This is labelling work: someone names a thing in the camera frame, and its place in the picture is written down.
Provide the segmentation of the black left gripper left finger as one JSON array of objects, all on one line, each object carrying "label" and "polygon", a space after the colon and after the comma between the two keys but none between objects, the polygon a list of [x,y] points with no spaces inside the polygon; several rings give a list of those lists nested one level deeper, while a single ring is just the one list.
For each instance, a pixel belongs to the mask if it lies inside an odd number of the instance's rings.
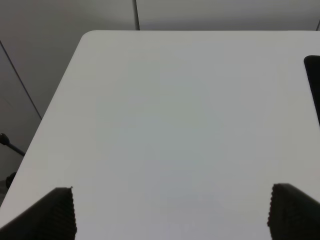
[{"label": "black left gripper left finger", "polygon": [[74,240],[77,233],[71,187],[57,187],[0,228],[2,240]]}]

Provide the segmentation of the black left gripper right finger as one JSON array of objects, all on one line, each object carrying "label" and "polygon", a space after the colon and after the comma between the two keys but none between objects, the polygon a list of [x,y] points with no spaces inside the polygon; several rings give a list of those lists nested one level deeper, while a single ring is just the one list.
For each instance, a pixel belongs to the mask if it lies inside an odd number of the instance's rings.
[{"label": "black left gripper right finger", "polygon": [[267,226],[273,240],[318,240],[320,203],[289,183],[274,184]]}]

